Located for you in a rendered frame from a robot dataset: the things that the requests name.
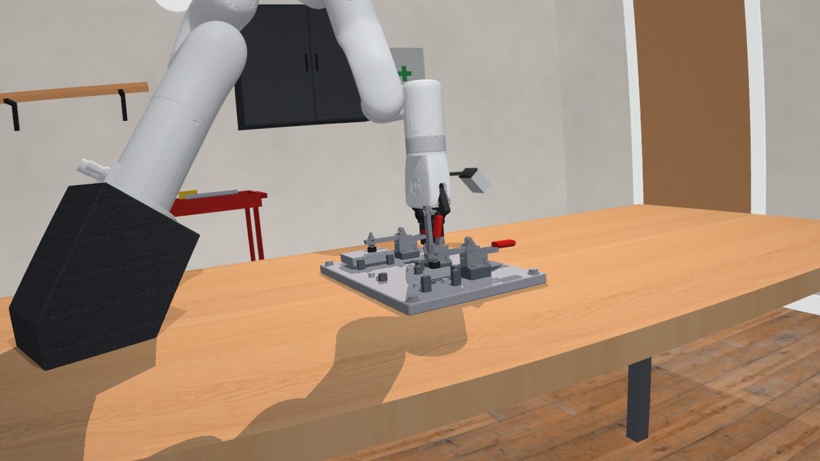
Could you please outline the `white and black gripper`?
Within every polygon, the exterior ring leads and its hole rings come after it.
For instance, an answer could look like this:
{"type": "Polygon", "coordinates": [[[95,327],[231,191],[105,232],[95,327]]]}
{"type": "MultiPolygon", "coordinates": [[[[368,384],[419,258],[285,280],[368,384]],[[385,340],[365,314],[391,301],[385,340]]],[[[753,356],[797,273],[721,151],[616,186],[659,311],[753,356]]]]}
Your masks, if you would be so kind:
{"type": "Polygon", "coordinates": [[[436,210],[431,216],[432,235],[434,217],[441,215],[443,223],[450,213],[452,201],[451,183],[447,161],[447,150],[406,154],[405,187],[406,204],[415,212],[423,206],[436,210]],[[437,204],[436,204],[437,203],[437,204]]]}

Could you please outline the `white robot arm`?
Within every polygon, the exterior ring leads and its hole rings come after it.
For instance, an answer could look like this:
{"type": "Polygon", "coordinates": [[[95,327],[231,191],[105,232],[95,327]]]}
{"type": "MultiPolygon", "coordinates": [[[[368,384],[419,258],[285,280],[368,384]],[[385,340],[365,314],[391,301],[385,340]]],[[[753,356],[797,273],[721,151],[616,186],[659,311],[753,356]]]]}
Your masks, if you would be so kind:
{"type": "MultiPolygon", "coordinates": [[[[310,8],[326,8],[365,117],[377,124],[404,120],[406,154],[447,150],[441,84],[432,79],[401,84],[372,0],[298,1],[310,8]]],[[[254,17],[258,3],[192,0],[169,69],[119,161],[109,168],[83,158],[78,172],[92,176],[94,183],[108,182],[177,221],[169,212],[218,111],[242,74],[248,50],[240,30],[254,17]]]]}

